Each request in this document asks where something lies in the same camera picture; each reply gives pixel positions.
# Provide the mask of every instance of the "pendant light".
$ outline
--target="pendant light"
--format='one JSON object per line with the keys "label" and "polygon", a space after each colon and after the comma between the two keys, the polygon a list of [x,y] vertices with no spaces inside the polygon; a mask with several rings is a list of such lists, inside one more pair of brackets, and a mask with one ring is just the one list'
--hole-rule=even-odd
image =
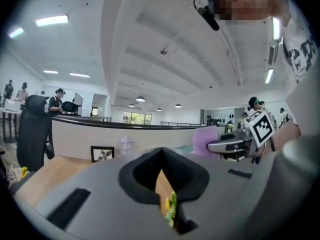
{"label": "pendant light", "polygon": [[143,96],[138,96],[135,100],[137,102],[145,102],[146,101],[146,99]]}

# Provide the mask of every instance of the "desk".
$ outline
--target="desk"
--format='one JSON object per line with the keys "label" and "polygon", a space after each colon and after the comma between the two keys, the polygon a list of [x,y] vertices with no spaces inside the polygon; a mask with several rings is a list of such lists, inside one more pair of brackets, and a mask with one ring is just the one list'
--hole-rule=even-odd
{"label": "desk", "polygon": [[[3,141],[5,143],[14,143],[18,140],[17,115],[20,115],[22,111],[17,112],[17,111],[10,111],[4,108],[0,108],[0,112],[2,112]],[[6,136],[6,114],[8,114],[7,119],[9,123],[9,137]],[[12,115],[14,115],[14,118],[13,118],[14,137],[12,136],[12,127],[11,127]]]}
{"label": "desk", "polygon": [[[92,164],[91,160],[56,155],[23,184],[15,194],[15,198],[21,199],[35,208],[49,191]],[[164,216],[167,212],[165,201],[166,198],[171,198],[172,191],[166,176],[161,171],[156,182],[155,192],[160,195],[161,213]]]}

